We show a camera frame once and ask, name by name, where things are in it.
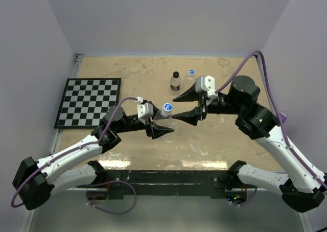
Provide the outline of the small clear plastic bottle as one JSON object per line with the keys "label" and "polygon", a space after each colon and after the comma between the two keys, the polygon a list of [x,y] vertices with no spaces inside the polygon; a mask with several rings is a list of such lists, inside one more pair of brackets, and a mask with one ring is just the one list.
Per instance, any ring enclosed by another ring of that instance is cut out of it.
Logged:
{"label": "small clear plastic bottle", "polygon": [[170,89],[172,91],[180,91],[181,89],[181,77],[174,78],[173,75],[170,79]]}

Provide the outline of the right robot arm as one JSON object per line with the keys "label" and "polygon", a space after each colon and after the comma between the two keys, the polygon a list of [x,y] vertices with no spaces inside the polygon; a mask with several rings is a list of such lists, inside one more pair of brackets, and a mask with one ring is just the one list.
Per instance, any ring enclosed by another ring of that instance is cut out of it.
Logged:
{"label": "right robot arm", "polygon": [[198,103],[191,111],[172,117],[196,126],[207,114],[235,114],[240,131],[261,145],[282,167],[284,173],[255,168],[244,161],[235,162],[217,180],[226,190],[243,185],[256,186],[281,196],[297,212],[318,207],[325,198],[326,174],[308,161],[288,137],[283,136],[282,124],[268,108],[257,100],[260,88],[249,76],[236,76],[227,94],[215,93],[214,78],[201,76],[174,102]]}

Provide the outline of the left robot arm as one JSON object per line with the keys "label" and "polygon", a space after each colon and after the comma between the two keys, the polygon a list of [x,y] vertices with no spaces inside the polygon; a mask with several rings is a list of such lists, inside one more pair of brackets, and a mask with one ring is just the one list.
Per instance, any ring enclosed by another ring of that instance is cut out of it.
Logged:
{"label": "left robot arm", "polygon": [[24,159],[12,182],[14,208],[25,206],[34,210],[52,196],[81,185],[101,187],[106,171],[91,158],[102,155],[121,142],[119,133],[144,130],[152,139],[160,138],[174,129],[153,122],[157,108],[152,102],[134,98],[137,114],[127,116],[120,104],[108,108],[98,127],[76,144],[47,157]]}

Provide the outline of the black bottle cap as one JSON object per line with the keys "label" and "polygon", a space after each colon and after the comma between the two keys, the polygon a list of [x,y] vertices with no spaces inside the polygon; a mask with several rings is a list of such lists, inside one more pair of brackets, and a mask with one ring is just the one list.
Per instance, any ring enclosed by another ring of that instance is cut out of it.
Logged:
{"label": "black bottle cap", "polygon": [[178,78],[178,77],[179,77],[179,72],[175,71],[175,72],[173,73],[173,77],[174,77],[174,78]]}

